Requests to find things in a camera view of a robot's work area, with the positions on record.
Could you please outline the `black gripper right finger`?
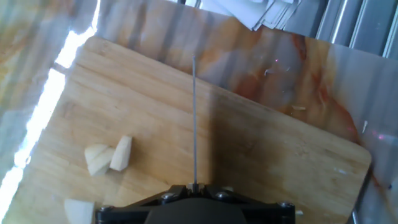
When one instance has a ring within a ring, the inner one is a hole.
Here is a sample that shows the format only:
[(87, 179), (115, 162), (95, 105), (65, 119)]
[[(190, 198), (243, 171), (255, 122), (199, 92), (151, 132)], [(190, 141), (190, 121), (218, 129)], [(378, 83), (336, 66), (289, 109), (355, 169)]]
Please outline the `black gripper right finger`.
[(295, 224), (295, 205), (290, 202), (264, 203), (212, 184), (199, 184), (198, 192), (222, 207), (221, 220), (227, 223)]

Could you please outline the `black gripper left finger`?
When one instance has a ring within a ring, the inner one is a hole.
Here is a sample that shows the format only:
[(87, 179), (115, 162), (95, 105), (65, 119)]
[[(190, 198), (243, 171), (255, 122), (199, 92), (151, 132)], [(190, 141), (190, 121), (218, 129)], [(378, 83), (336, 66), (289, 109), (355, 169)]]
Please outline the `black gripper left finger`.
[(192, 190), (186, 185), (172, 185), (166, 191), (125, 207), (103, 205), (95, 211), (95, 224), (144, 223), (153, 209), (189, 196), (192, 196)]

